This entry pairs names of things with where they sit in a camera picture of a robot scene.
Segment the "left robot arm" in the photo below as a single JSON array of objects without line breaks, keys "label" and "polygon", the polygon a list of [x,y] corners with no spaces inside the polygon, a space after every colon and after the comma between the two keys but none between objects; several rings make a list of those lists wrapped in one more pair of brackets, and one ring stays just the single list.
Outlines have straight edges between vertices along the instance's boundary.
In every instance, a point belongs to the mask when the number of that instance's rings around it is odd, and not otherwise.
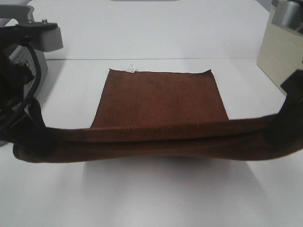
[{"label": "left robot arm", "polygon": [[[58,28],[56,23],[18,24],[0,29],[0,140],[10,142],[39,157],[56,150],[56,139],[46,127],[41,106],[34,97],[42,70],[33,44],[45,32]],[[35,74],[25,64],[13,63],[5,49],[18,44],[32,57]]]}]

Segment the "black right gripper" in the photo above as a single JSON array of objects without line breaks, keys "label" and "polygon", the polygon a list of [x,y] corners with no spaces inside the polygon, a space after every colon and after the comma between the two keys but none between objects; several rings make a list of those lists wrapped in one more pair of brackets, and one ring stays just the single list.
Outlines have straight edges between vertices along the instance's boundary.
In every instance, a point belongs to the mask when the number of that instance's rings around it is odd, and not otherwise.
[{"label": "black right gripper", "polygon": [[303,70],[294,71],[282,84],[286,99],[266,129],[266,142],[275,153],[303,149]]}]

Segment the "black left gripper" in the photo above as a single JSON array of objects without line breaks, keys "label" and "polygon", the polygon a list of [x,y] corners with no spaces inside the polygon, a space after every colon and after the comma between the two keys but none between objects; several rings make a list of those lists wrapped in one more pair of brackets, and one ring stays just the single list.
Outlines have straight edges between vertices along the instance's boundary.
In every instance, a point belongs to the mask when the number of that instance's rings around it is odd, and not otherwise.
[{"label": "black left gripper", "polygon": [[0,131],[10,128],[28,105],[26,149],[37,156],[48,156],[55,150],[56,143],[43,121],[39,102],[33,98],[38,87],[38,75],[33,75],[25,64],[13,63],[4,52],[15,44],[24,46],[38,67],[33,47],[29,43],[21,43],[23,35],[17,26],[0,29]]}]

